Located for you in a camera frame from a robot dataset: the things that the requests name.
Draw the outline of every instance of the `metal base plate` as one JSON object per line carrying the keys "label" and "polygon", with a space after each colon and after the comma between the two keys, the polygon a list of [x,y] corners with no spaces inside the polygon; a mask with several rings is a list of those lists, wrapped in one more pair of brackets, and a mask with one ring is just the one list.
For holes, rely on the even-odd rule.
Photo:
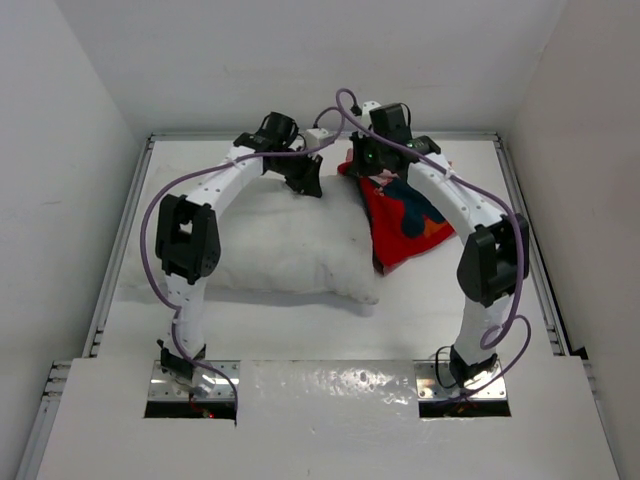
{"label": "metal base plate", "polygon": [[[208,361],[223,371],[238,386],[240,362]],[[193,380],[188,382],[162,368],[159,361],[153,365],[145,418],[217,418],[235,419],[233,390],[229,383],[209,372],[197,368]]]}
{"label": "metal base plate", "polygon": [[[460,389],[443,388],[436,377],[434,361],[414,362],[416,388],[420,417],[509,417],[509,402],[504,379],[499,378],[487,388],[471,395],[460,402],[447,402],[460,395]],[[455,381],[449,372],[449,361],[440,360],[438,365],[440,379],[444,385],[453,385]],[[465,383],[465,388],[475,390],[481,388],[501,372],[500,362],[491,371],[483,372]]]}

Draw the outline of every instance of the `white table surface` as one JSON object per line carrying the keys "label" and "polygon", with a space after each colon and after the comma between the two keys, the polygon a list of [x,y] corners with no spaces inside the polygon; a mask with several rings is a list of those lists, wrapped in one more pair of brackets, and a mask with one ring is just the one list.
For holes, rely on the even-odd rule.
{"label": "white table surface", "polygon": [[[491,141],[439,143],[460,175],[507,198]],[[146,178],[160,165],[209,166],[228,145],[158,142]],[[323,174],[347,147],[325,150]],[[513,416],[418,418],[408,360],[455,340],[461,253],[453,238],[380,278],[375,306],[328,294],[210,292],[208,358],[242,360],[237,429],[142,418],[155,340],[171,315],[150,291],[118,287],[99,356],[73,364],[39,478],[616,478],[580,361],[553,357],[531,279],[520,310],[533,338],[506,379]],[[523,339],[516,324],[498,347],[503,364]],[[363,370],[378,379],[373,390],[340,387]]]}

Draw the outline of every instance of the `white robotic arm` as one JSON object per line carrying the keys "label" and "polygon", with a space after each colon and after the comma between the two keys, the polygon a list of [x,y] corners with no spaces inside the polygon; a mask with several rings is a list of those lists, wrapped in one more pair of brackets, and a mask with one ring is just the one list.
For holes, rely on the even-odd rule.
{"label": "white robotic arm", "polygon": [[[169,302],[177,307],[177,313],[158,344],[163,367],[178,375],[190,378],[193,374],[192,362],[183,355],[200,359],[205,354],[204,293],[221,254],[217,218],[244,187],[269,170],[284,175],[287,184],[299,194],[322,195],[322,157],[293,154],[289,147],[297,133],[291,118],[272,112],[258,132],[236,139],[223,161],[232,167],[210,174],[188,195],[166,195],[160,203],[156,255],[162,261]],[[331,137],[327,130],[319,128],[303,134],[307,150],[319,149]]]}
{"label": "white robotic arm", "polygon": [[[467,380],[490,369],[497,359],[495,348],[482,348],[481,341],[489,329],[502,324],[509,295],[514,292],[513,227],[501,211],[480,195],[451,180],[454,171],[429,137],[412,138],[399,104],[382,107],[377,102],[367,102],[363,107],[362,123],[371,123],[376,134],[429,155],[429,159],[440,167],[416,162],[415,158],[369,136],[357,133],[351,136],[354,161],[348,173],[355,176],[377,175],[382,170],[397,173],[429,199],[465,245],[457,271],[465,293],[465,307],[460,334],[450,354],[451,374],[463,387]],[[267,170],[285,175],[287,184],[298,193],[321,195],[318,179],[321,157],[277,157],[277,152],[288,149],[297,135],[297,127],[293,129],[295,122],[274,113],[267,116],[265,122],[256,134],[243,134],[234,142],[225,159],[234,162],[234,167],[210,175],[187,196],[167,195],[161,203],[156,255],[162,260],[169,300],[179,307],[175,338],[190,359],[202,357],[205,350],[202,332],[204,290],[207,277],[220,256],[216,218],[246,185]],[[323,129],[304,133],[310,149],[324,145],[328,137],[329,132]],[[236,159],[256,152],[270,153],[236,162]],[[518,220],[519,234],[527,249],[528,224],[522,217]],[[527,262],[528,258],[525,258],[525,276]],[[191,363],[182,359],[182,352],[173,338],[169,331],[166,338],[159,341],[162,365],[179,375],[191,377]]]}

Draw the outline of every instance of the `red fabric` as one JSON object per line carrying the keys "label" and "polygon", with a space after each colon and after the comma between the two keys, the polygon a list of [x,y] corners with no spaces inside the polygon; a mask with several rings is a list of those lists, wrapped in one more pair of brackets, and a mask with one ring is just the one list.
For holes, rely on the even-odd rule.
{"label": "red fabric", "polygon": [[[345,175],[351,161],[338,167]],[[354,178],[369,216],[374,264],[388,273],[407,258],[424,253],[449,238],[454,230],[442,215],[403,180],[392,175]]]}

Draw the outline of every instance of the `purple cable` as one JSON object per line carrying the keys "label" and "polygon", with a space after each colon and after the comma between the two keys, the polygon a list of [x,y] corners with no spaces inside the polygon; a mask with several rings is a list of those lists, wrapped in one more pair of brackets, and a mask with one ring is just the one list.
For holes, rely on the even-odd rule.
{"label": "purple cable", "polygon": [[[391,140],[387,140],[386,138],[381,137],[377,133],[372,132],[371,130],[366,128],[364,125],[362,125],[358,121],[358,119],[351,112],[349,112],[344,107],[344,105],[342,105],[342,101],[340,100],[340,95],[343,93],[346,93],[347,95],[350,95],[352,98],[354,98],[354,93],[351,90],[347,88],[339,89],[336,92],[336,104],[337,104],[338,111],[342,114],[343,117],[346,117],[346,119],[349,120],[349,122],[351,122],[358,130],[363,132],[365,135],[368,135],[371,138],[374,138],[380,143],[384,143],[385,145],[395,148],[396,150],[412,155],[414,157],[418,157],[421,161],[435,168],[442,174],[447,173],[447,170],[444,167],[437,164],[436,162],[426,157],[425,155],[421,155],[417,153],[415,150],[412,150],[404,145],[400,145],[399,143],[395,143],[395,142],[392,142]],[[458,183],[459,185],[462,185],[465,188],[473,190],[474,192],[477,192],[480,195],[493,200],[498,205],[500,205],[500,207],[507,214],[509,223],[513,227],[514,236],[516,240],[516,258],[517,258],[516,287],[513,293],[513,302],[511,303],[511,310],[509,311],[507,320],[505,320],[502,326],[494,326],[492,328],[489,328],[482,336],[482,339],[480,340],[480,346],[483,350],[488,350],[498,345],[507,336],[507,334],[509,333],[509,330],[511,329],[511,326],[513,325],[513,322],[515,321],[516,315],[518,314],[518,306],[520,305],[520,297],[522,296],[522,283],[524,280],[524,246],[522,243],[522,235],[520,235],[520,225],[518,224],[518,220],[515,216],[515,213],[513,213],[513,210],[511,210],[509,205],[500,197],[494,195],[493,193],[487,190],[484,190],[483,188],[473,185],[472,183],[469,183],[466,180],[463,180],[457,175],[452,175],[451,180]],[[502,329],[502,331],[493,340],[489,341],[488,340],[489,336],[498,329]]]}
{"label": "purple cable", "polygon": [[[337,111],[338,109],[336,107],[330,107],[329,109],[326,109],[326,110],[327,111],[333,111],[333,110]],[[195,359],[189,357],[189,355],[187,354],[185,349],[182,347],[182,344],[180,343],[180,339],[178,338],[177,329],[176,329],[176,320],[178,319],[178,316],[180,314],[180,306],[171,303],[171,301],[164,295],[164,293],[162,293],[162,290],[160,290],[160,287],[158,286],[157,282],[153,278],[153,274],[151,272],[151,265],[149,263],[149,253],[147,252],[147,242],[146,242],[147,229],[149,227],[149,220],[151,219],[151,213],[153,212],[153,209],[156,207],[156,205],[160,202],[160,200],[165,196],[165,194],[169,190],[171,190],[173,187],[175,187],[176,185],[179,185],[180,183],[182,183],[184,181],[190,180],[192,178],[199,177],[201,175],[207,175],[209,173],[218,172],[220,170],[225,170],[227,168],[233,167],[237,162],[242,162],[244,160],[250,160],[250,159],[253,159],[253,158],[259,158],[259,157],[261,157],[261,158],[264,158],[264,157],[300,157],[300,156],[305,156],[305,155],[311,155],[312,153],[319,152],[320,150],[322,150],[322,149],[326,148],[327,146],[333,144],[338,138],[340,138],[340,135],[342,134],[342,130],[344,130],[344,125],[345,125],[345,118],[344,118],[344,116],[341,116],[340,117],[340,127],[338,128],[338,131],[335,133],[335,135],[333,135],[331,138],[329,138],[329,140],[327,140],[326,143],[324,143],[322,145],[319,145],[317,147],[314,147],[314,148],[309,148],[309,149],[306,149],[306,150],[300,150],[300,151],[294,151],[294,152],[251,153],[249,155],[243,155],[241,157],[238,157],[233,162],[223,163],[221,165],[216,165],[215,167],[205,168],[204,170],[199,170],[197,172],[192,172],[192,173],[189,173],[187,175],[183,175],[183,176],[181,176],[179,178],[176,178],[175,180],[172,180],[167,185],[162,187],[160,189],[160,191],[153,197],[151,202],[149,202],[149,206],[145,210],[144,215],[142,217],[142,223],[140,225],[140,255],[142,257],[142,267],[144,268],[144,273],[147,276],[147,280],[149,282],[149,285],[151,286],[151,289],[156,294],[158,299],[163,304],[165,304],[167,307],[169,307],[171,310],[175,311],[175,314],[174,314],[174,317],[173,317],[173,321],[171,323],[171,338],[173,340],[173,343],[176,346],[176,348],[178,349],[178,352],[180,353],[180,356],[182,356],[182,358],[184,360],[186,360],[187,362],[189,362],[191,365],[196,366],[196,367],[204,368],[205,370],[208,370],[208,371],[214,373],[215,375],[221,376],[222,378],[226,379],[229,382],[229,385],[231,385],[231,389],[233,390],[233,394],[234,394],[234,399],[235,399],[234,409],[235,409],[235,412],[236,412],[236,416],[237,416],[237,412],[238,412],[238,390],[236,389],[235,385],[233,385],[233,383],[231,383],[231,380],[229,380],[229,377],[227,377],[224,373],[222,373],[217,368],[214,368],[214,367],[212,367],[211,365],[209,365],[207,363],[200,362],[198,360],[195,360]]]}
{"label": "purple cable", "polygon": [[313,128],[318,128],[318,123],[320,122],[322,117],[324,117],[329,112],[340,112],[340,111],[338,110],[338,107],[327,107],[327,108],[325,108],[323,111],[321,111],[318,114],[316,119],[313,121]]}

